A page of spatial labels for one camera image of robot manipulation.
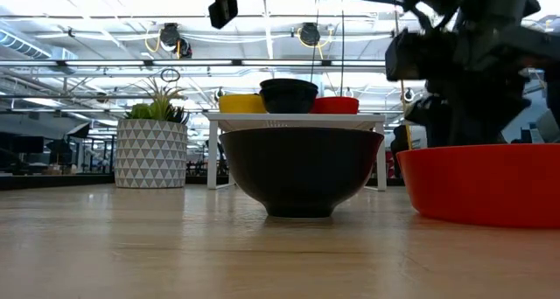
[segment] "potted plant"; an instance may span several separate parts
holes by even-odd
[[[185,89],[158,87],[150,79],[153,100],[136,104],[117,126],[115,183],[123,188],[176,188],[186,180],[186,122],[189,114],[174,107]]]

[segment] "bowl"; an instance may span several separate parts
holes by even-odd
[[[311,111],[314,114],[357,115],[360,101],[350,97],[317,98]]]
[[[264,114],[266,109],[258,94],[227,94],[220,97],[221,113]]]
[[[290,79],[265,80],[261,89],[262,102],[272,114],[307,114],[318,92],[309,81]]]
[[[399,152],[414,208],[463,224],[560,227],[560,144],[499,144]]]
[[[220,140],[235,182],[270,216],[321,218],[369,180],[383,135],[265,128],[229,132]]]

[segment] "green leaves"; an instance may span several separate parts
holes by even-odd
[[[145,103],[137,104],[132,107],[131,112],[124,115],[125,119],[152,119],[159,121],[168,121],[186,124],[189,120],[190,113],[185,114],[185,109],[182,107],[174,107],[171,104],[171,99],[181,98],[180,93],[186,88],[167,88],[158,87],[158,83],[154,78],[148,79],[150,83],[145,81],[150,90],[134,85],[147,93],[153,100],[150,105]]]
[[[130,112],[124,114],[125,119],[151,119],[150,106],[145,103],[139,103],[132,107]]]

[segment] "white patterned pot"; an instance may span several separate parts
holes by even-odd
[[[120,120],[116,132],[116,186],[151,189],[185,186],[185,125]]]

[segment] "yellow bowl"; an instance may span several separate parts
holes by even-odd
[[[221,113],[266,113],[263,100],[257,94],[228,94],[218,101]]]

